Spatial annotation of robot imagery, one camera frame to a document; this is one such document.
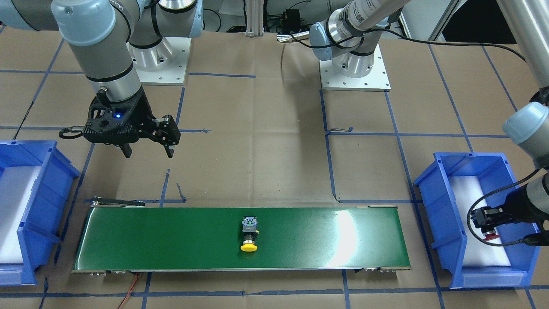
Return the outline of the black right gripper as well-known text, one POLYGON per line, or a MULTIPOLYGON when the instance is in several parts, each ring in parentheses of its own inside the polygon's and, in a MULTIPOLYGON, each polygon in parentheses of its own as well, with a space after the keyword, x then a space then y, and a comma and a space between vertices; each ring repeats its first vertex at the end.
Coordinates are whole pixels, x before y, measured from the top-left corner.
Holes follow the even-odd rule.
POLYGON ((82 135, 92 143, 108 143, 120 146, 126 158, 132 155, 130 143, 141 138, 160 143, 167 157, 172 158, 181 133, 173 116, 156 118, 143 88, 133 96, 112 102, 108 89, 101 87, 90 104, 88 120, 82 135))

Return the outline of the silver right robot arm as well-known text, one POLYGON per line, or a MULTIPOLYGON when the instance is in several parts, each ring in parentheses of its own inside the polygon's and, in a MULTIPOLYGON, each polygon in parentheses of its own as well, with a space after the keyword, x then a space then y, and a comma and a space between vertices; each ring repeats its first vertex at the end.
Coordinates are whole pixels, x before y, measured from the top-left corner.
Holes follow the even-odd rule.
POLYGON ((96 94, 82 126, 61 139, 85 138, 132 154, 142 138, 159 143, 169 158, 180 142, 170 115, 155 117, 139 70, 157 72, 176 58, 169 37, 202 33, 201 0, 3 0, 1 22, 14 29, 59 31, 96 94))

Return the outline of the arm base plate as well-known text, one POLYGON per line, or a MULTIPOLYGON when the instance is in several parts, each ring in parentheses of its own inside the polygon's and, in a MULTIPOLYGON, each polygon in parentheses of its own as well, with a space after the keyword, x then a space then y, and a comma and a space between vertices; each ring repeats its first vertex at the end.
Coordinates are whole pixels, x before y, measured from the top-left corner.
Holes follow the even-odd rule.
POLYGON ((347 53, 330 61, 320 61, 319 70, 322 90, 383 92, 392 89, 379 45, 370 55, 347 53))
POLYGON ((126 44, 143 85, 184 86, 191 38, 165 37, 151 48, 126 44))

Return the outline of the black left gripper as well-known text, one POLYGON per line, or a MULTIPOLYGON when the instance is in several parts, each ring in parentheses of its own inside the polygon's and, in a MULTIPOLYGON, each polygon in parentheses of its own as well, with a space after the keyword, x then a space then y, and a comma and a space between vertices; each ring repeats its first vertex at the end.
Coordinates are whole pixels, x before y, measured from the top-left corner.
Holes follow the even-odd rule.
POLYGON ((496 209, 488 206, 473 209, 471 219, 475 227, 496 227, 504 224, 537 223, 538 209, 530 200, 525 188, 510 192, 504 203, 496 209))

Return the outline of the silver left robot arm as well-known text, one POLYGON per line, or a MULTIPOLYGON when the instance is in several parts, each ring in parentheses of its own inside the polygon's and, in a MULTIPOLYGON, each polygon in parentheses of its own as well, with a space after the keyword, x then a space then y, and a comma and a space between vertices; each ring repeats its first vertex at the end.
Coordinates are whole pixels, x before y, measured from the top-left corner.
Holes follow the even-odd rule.
POLYGON ((518 43, 539 90, 529 104, 505 121, 504 132, 533 159, 537 170, 548 169, 548 2, 546 0, 481 0, 471 15, 462 13, 467 0, 424 0, 422 8, 437 17, 420 13, 412 17, 405 0, 352 0, 309 30, 309 47, 330 72, 348 80, 362 81, 376 68, 376 47, 388 32, 390 15, 404 9, 404 39, 427 44, 491 46, 484 41, 518 43))

